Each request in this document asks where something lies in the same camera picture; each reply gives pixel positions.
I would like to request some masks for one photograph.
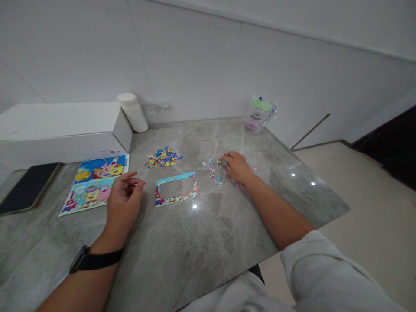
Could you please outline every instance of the green lid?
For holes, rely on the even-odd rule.
[[[266,111],[270,111],[274,107],[274,105],[272,103],[263,101],[263,100],[261,100],[259,98],[253,99],[253,105],[255,107],[258,107],[258,108],[260,108],[262,110],[266,110]]]

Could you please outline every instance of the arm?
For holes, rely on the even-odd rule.
[[[282,249],[281,259],[296,311],[404,311],[370,274],[345,257],[297,210],[255,176],[245,157],[225,153],[230,175],[244,184],[270,234]]]
[[[107,223],[92,244],[91,254],[107,254],[123,248],[140,209],[145,182],[128,172],[113,183],[107,201]],[[37,311],[103,311],[117,264],[99,270],[68,275]]]
[[[247,188],[256,203],[267,229],[280,249],[301,240],[314,226],[295,208],[252,173],[246,158],[237,152],[225,153],[220,160],[227,162],[227,171]]]

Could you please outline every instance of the plastic bag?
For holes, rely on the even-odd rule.
[[[248,130],[258,133],[272,117],[276,118],[277,104],[268,102],[255,94],[252,96],[250,104],[251,112],[244,121],[244,125]]]

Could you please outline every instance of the smartphone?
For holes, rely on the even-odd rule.
[[[0,215],[26,211],[39,205],[62,163],[30,167],[0,204]]]

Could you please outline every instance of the black watch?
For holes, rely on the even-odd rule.
[[[112,266],[120,261],[124,248],[112,253],[101,255],[89,254],[90,248],[86,245],[81,247],[74,261],[69,267],[69,274],[83,270],[98,270]]]

